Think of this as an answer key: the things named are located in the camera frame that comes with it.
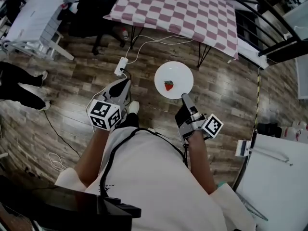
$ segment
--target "black metal table leg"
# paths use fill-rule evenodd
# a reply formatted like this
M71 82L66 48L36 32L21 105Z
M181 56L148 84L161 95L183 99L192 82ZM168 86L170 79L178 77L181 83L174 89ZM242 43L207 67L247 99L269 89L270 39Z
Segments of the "black metal table leg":
M206 49L207 49L207 45L205 46L205 49L204 49L204 52L202 54L202 57L201 57L201 60L200 60L200 48L201 48L201 43L199 42L199 58L198 58L198 65L197 65L197 68L199 68L202 64L202 62L204 61L204 59L206 58L207 54L209 53L209 51L211 50L212 46L210 46L208 48L208 51L207 53L206 52Z
M135 26L131 26L131 35L130 35L130 49L131 50L133 49L133 46L134 46L135 42L137 41L137 39L139 38L140 33L142 32L143 29L144 29L144 27L141 28L139 34L135 38L136 27Z

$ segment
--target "forearm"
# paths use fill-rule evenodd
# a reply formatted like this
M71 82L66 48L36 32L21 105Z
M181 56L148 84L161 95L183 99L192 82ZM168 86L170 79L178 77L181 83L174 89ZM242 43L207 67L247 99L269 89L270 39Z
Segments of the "forearm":
M86 187L89 187L99 174L108 136L109 131L97 129L75 166L79 179Z
M191 172L203 189L211 194L216 190L210 164L207 159L207 149L200 131L189 138L189 156L191 161Z

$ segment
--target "pink and white tablecloth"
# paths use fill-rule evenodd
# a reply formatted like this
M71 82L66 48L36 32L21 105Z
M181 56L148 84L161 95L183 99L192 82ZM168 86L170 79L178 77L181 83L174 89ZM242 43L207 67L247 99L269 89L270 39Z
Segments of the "pink and white tablecloth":
M238 59L235 11L224 0L118 0L104 18L179 34Z

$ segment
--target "power strip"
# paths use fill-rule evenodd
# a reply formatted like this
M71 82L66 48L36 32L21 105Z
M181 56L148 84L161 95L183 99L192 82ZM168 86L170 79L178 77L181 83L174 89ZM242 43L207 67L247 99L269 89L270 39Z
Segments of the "power strip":
M121 57L119 63L116 66L115 75L121 76L123 74L123 70L121 70L121 68L125 69L127 62L128 62L127 58Z

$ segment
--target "black pants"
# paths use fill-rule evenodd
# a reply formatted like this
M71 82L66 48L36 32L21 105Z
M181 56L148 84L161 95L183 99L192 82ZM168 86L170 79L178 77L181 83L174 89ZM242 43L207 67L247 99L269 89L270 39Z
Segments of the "black pants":
M117 128L135 127L139 128L139 117L135 113L130 113L126 116L126 120Z
M37 110L45 107L45 102L41 98L23 89L18 84L22 83L40 87L42 84L42 75L33 77L25 70L9 63L0 63L1 71L0 99L18 101L24 106Z

